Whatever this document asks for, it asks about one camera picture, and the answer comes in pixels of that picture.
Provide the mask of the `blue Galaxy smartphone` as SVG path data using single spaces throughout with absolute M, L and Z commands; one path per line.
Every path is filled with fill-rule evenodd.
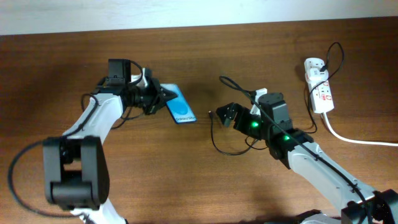
M 190 105 L 176 84 L 161 84 L 161 87 L 174 92 L 177 97 L 166 102 L 167 108 L 176 124 L 193 123 L 197 120 Z

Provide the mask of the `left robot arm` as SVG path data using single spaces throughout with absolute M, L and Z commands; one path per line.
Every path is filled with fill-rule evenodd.
M 149 69 L 128 59 L 110 59 L 108 76 L 89 94 L 78 121 L 60 137 L 43 143 L 45 198 L 84 223 L 126 223 L 108 198 L 109 172 L 103 143 L 127 108 L 156 113 L 177 94 L 161 86 Z

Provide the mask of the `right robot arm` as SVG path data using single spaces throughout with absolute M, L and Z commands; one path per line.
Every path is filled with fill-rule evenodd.
M 257 112 L 237 103 L 216 109 L 224 126 L 264 140 L 270 155 L 311 183 L 338 211 L 341 223 L 397 223 L 397 192 L 380 192 L 333 161 L 313 138 L 293 126 L 281 93 L 252 98 Z

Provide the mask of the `white USB charger adapter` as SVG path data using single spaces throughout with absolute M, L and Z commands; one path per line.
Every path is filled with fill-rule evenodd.
M 305 72 L 305 79 L 307 83 L 320 83 L 326 81 L 329 77 L 328 70 L 321 71 L 319 68 L 309 68 Z

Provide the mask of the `white power strip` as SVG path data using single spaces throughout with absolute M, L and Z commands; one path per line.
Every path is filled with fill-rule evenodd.
M 324 65 L 324 61 L 320 58 L 307 58 L 304 61 L 305 72 L 313 67 L 321 70 Z M 314 113 L 323 114 L 334 109 L 331 89 L 327 80 L 314 84 L 308 83 L 308 89 L 311 92 L 310 99 Z

